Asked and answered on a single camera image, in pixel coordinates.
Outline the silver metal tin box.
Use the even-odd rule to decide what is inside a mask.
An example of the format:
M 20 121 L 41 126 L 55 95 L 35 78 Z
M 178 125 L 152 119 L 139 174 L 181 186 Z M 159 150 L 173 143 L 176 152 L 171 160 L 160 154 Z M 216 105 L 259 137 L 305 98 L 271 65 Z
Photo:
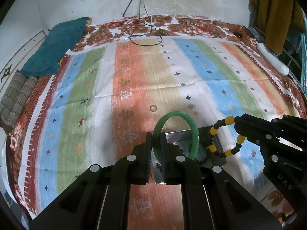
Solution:
M 216 146 L 218 152 L 223 151 L 223 147 L 218 136 L 214 136 L 210 138 L 210 126 L 200 127 L 199 136 L 200 136 L 200 144 L 197 155 L 195 157 L 196 163 L 200 167 L 212 168 L 213 166 L 223 166 L 226 164 L 225 157 L 215 156 L 210 150 L 207 148 L 209 143 L 212 143 Z M 173 131 L 165 134 L 166 140 L 168 143 L 173 143 L 174 145 L 179 146 L 180 154 L 184 156 L 188 156 L 191 151 L 192 145 L 192 134 L 191 130 L 181 130 L 181 131 Z M 151 152 L 151 177 L 153 178 L 153 182 L 156 184 L 163 183 L 163 172 L 162 172 L 162 163 L 157 160 L 154 151 Z

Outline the white bolster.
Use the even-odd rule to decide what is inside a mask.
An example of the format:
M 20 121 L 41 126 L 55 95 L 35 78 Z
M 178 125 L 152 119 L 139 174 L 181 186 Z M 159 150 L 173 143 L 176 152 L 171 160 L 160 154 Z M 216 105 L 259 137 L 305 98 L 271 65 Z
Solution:
M 283 64 L 283 62 L 281 62 L 279 60 L 279 58 L 277 58 L 276 56 L 274 56 L 271 52 L 269 52 L 266 47 L 265 44 L 263 43 L 257 43 L 256 44 L 257 50 L 269 61 L 269 63 L 276 69 L 277 72 L 279 72 L 279 74 L 281 74 L 282 76 L 287 76 L 289 74 L 289 68 Z

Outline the small black round object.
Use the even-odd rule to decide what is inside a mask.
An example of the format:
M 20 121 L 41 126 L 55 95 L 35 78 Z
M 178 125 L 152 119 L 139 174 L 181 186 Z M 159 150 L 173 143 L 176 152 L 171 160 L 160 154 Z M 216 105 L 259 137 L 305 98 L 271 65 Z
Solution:
M 242 38 L 243 38 L 243 35 L 242 35 L 241 33 L 239 33 L 239 32 L 233 32 L 233 34 L 234 34 L 237 38 L 239 38 L 239 39 L 242 39 Z

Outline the striped colourful cloth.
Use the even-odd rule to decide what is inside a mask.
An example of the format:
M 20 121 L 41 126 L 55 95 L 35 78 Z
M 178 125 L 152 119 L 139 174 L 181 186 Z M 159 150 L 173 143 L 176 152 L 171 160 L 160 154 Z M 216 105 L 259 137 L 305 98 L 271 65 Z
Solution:
M 245 113 L 266 120 L 305 115 L 291 79 L 257 50 L 207 37 L 68 52 L 28 104 L 28 128 L 16 128 L 25 139 L 14 190 L 32 218 L 90 165 L 128 155 L 171 111 L 187 113 L 198 127 Z

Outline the mustard yellow hanging cloth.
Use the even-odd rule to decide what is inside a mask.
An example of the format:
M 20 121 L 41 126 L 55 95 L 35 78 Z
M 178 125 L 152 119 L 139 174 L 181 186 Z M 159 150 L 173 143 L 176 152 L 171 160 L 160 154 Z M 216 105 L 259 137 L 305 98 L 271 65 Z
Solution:
M 249 10 L 256 12 L 256 27 L 264 33 L 266 46 L 276 55 L 281 53 L 291 25 L 305 32 L 297 0 L 249 0 Z

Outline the striped grey pillow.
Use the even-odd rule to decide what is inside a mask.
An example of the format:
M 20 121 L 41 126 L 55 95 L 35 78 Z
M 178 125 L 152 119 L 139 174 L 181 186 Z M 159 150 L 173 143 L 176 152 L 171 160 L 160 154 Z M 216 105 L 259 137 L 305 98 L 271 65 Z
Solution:
M 26 77 L 19 70 L 12 77 L 1 99 L 1 128 L 6 135 L 14 130 L 37 81 L 36 76 Z

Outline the white headboard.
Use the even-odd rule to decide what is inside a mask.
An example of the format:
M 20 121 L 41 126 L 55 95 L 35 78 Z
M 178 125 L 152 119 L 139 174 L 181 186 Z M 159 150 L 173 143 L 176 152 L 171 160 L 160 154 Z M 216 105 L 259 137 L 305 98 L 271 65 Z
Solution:
M 1 67 L 1 96 L 5 93 L 15 72 L 22 69 L 27 60 L 39 49 L 47 35 L 47 30 L 38 30 L 7 59 L 5 65 Z

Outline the teal blanket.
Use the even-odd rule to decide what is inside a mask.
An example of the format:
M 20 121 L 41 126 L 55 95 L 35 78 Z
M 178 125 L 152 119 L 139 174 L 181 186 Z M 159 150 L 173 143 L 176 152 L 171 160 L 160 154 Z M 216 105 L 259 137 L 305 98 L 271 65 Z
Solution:
M 91 22 L 91 18 L 82 17 L 55 25 L 39 49 L 24 64 L 21 73 L 26 77 L 58 73 L 60 60 L 68 50 L 74 49 Z

